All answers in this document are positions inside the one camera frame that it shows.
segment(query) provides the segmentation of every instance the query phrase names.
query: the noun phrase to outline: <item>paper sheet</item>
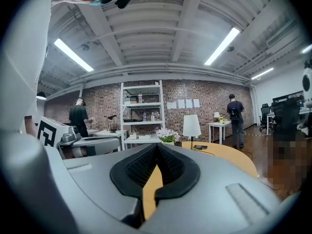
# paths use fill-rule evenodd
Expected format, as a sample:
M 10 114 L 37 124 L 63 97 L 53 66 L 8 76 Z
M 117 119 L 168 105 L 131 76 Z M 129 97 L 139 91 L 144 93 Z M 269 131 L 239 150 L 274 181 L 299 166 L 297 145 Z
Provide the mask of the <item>paper sheet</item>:
M 176 109 L 176 101 L 175 102 L 167 102 L 167 109 Z
M 192 100 L 191 99 L 186 99 L 186 108 L 193 108 Z
M 185 102 L 184 99 L 178 99 L 179 108 L 185 108 Z
M 194 107 L 200 107 L 199 106 L 199 99 L 193 99 Z

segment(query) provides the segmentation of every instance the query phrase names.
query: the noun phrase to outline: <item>round table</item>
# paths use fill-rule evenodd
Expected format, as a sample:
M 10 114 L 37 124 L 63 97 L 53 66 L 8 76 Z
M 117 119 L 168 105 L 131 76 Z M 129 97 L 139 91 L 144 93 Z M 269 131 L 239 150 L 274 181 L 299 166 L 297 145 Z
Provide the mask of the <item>round table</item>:
M 248 173 L 250 176 L 258 178 L 257 169 L 252 160 L 239 150 L 225 145 L 199 141 L 194 141 L 193 145 L 208 146 L 207 149 L 200 150 L 199 152 L 207 153 L 208 155 L 213 154 L 216 157 L 226 159 L 233 165 L 237 166 L 244 172 Z M 191 142 L 190 141 L 182 142 L 182 147 L 191 149 Z
M 194 141 L 193 144 L 208 146 L 207 149 L 201 150 L 200 152 L 206 153 L 207 155 L 215 155 L 216 157 L 226 159 L 227 161 L 237 166 L 244 172 L 248 173 L 254 178 L 257 178 L 257 170 L 254 166 L 254 163 L 251 161 L 250 158 L 248 158 L 245 154 L 243 154 L 239 150 L 236 150 L 232 147 L 207 142 Z M 182 142 L 182 147 L 191 149 L 191 142 L 190 141 Z M 152 175 L 150 176 L 149 180 L 147 181 L 146 185 L 143 188 L 143 208 L 146 219 L 148 219 L 156 210 L 154 195 L 155 191 L 158 188 L 161 188 L 162 186 L 163 185 L 161 172 L 158 166 L 156 166 Z

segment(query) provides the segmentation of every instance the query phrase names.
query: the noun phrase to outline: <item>jeans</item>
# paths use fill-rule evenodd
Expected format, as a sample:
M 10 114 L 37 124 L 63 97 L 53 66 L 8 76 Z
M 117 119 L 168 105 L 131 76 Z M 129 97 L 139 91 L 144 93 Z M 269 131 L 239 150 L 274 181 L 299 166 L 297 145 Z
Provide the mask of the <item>jeans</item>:
M 244 144 L 244 122 L 241 120 L 232 120 L 232 144 L 237 146 L 237 139 L 239 137 L 239 144 Z

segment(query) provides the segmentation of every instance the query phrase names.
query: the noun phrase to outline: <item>brick wall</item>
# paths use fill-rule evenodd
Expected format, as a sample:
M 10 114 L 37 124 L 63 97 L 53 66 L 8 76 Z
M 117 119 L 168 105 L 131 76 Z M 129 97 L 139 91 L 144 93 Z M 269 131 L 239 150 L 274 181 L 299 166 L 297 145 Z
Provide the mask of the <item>brick wall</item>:
M 152 85 L 153 81 L 125 82 L 124 86 Z M 199 99 L 200 108 L 171 109 L 170 113 L 165 105 L 166 127 L 176 131 L 175 124 L 180 132 L 183 131 L 183 116 L 185 114 L 197 114 L 201 126 L 201 136 L 199 141 L 208 141 L 208 123 L 213 122 L 214 112 L 219 112 L 221 116 L 228 118 L 226 107 L 229 101 L 229 94 L 235 94 L 240 100 L 245 110 L 242 113 L 244 127 L 254 123 L 252 100 L 249 88 L 213 81 L 197 80 L 163 80 L 164 99 L 167 102 L 174 102 L 178 99 Z M 60 122 L 68 122 L 68 114 L 72 105 L 78 97 L 78 92 L 57 97 L 45 103 L 44 115 L 56 119 Z M 92 123 L 92 129 L 108 129 L 111 120 L 107 117 L 117 115 L 115 118 L 117 128 L 120 129 L 120 83 L 103 85 L 83 90 L 83 97 L 86 102 L 86 110 L 89 117 L 96 120 Z M 157 102 L 158 97 L 145 96 L 145 102 Z M 150 120 L 151 113 L 155 109 L 145 110 L 147 119 Z M 144 110 L 132 111 L 132 118 L 141 118 Z M 124 111 L 127 118 L 128 109 Z M 135 126 L 133 131 L 139 134 L 154 133 L 157 125 Z M 218 128 L 215 128 L 214 139 L 219 139 Z M 231 127 L 226 128 L 226 136 L 232 134 Z

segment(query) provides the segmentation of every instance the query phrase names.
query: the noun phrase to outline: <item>backpack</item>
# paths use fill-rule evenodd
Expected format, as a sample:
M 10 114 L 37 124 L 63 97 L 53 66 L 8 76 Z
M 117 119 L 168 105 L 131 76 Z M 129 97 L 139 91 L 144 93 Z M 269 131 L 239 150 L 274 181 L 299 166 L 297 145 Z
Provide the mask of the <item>backpack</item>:
M 231 109 L 230 111 L 230 120 L 239 120 L 239 112 L 237 109 L 237 101 L 236 101 L 236 106 Z

